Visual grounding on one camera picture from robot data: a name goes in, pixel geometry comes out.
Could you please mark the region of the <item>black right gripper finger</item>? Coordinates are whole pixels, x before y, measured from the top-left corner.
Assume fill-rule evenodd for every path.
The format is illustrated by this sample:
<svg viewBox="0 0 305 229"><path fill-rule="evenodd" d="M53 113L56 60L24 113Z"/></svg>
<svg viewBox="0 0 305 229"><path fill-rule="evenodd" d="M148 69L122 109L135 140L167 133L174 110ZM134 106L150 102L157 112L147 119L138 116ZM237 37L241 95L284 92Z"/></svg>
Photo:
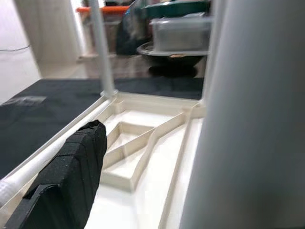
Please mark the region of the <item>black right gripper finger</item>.
<svg viewBox="0 0 305 229"><path fill-rule="evenodd" d="M6 229L82 229L99 186L107 150L106 127L88 122L68 137L38 173Z"/></svg>

